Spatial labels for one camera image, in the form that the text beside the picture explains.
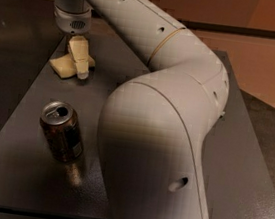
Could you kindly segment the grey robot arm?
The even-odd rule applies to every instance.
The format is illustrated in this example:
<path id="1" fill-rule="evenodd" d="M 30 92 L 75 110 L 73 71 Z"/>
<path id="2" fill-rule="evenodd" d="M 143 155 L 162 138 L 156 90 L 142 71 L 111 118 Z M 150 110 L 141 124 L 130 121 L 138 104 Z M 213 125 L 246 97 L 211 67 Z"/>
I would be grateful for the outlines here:
<path id="1" fill-rule="evenodd" d="M 98 122 L 113 219 L 209 219 L 201 152 L 228 100 L 224 64 L 149 0 L 85 1 L 149 70 L 111 93 Z"/>

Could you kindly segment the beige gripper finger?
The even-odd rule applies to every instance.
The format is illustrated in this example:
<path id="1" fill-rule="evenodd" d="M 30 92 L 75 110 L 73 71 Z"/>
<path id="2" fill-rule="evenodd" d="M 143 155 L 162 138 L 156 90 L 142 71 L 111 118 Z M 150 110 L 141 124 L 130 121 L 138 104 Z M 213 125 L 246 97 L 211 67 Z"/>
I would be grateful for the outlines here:
<path id="1" fill-rule="evenodd" d="M 88 40 L 81 35 L 73 36 L 69 40 L 68 49 L 72 55 L 75 64 L 77 77 L 80 80 L 87 79 L 89 76 L 89 43 Z"/>

